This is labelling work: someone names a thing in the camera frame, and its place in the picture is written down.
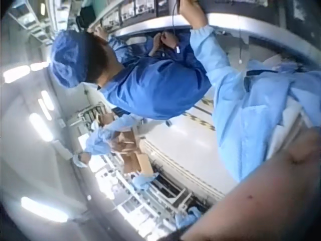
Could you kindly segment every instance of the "white floor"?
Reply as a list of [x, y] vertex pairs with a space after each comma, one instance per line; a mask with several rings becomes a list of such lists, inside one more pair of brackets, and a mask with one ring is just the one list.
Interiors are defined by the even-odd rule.
[[[212, 123], [211, 116], [200, 110], [192, 108], [187, 112]], [[162, 124], [154, 128], [146, 135], [147, 140], [210, 186], [223, 194], [228, 193], [236, 182], [220, 161], [215, 131], [183, 115], [171, 122], [171, 127]]]

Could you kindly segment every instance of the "hand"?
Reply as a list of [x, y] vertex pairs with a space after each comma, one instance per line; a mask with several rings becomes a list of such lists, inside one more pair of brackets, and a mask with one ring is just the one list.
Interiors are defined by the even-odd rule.
[[109, 33], [102, 26], [97, 26], [94, 31], [94, 35], [101, 37], [103, 40], [108, 39]]
[[179, 13], [193, 29], [200, 29], [208, 24], [204, 11], [195, 0], [181, 0]]
[[162, 41], [163, 44], [170, 47], [171, 49], [176, 48], [177, 44], [179, 43], [176, 36], [169, 32], [163, 32], [160, 40]]
[[152, 57], [155, 55], [156, 51], [159, 50], [161, 48], [161, 33], [158, 33], [154, 36], [153, 39], [153, 47], [152, 50], [149, 53], [149, 56]]
[[312, 128], [301, 134], [287, 149], [296, 163], [307, 160], [311, 155], [321, 152], [321, 133]]

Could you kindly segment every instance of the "blue lab coat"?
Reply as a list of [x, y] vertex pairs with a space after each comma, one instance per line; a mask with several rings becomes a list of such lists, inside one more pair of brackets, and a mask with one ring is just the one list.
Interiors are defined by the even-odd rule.
[[186, 44], [189, 35], [183, 36], [180, 53], [164, 49], [158, 57], [131, 59], [130, 48], [110, 42], [125, 68], [100, 89], [105, 98], [125, 111], [152, 119], [167, 120], [193, 107], [211, 84]]

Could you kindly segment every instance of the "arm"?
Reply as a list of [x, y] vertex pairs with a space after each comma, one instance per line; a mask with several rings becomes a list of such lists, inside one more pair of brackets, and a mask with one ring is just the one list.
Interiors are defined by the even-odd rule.
[[321, 208], [320, 141], [314, 130], [300, 136], [226, 195], [182, 240], [300, 238]]
[[105, 125], [104, 129], [121, 132], [124, 128], [130, 128], [136, 125], [142, 118], [133, 114], [124, 114], [112, 123]]

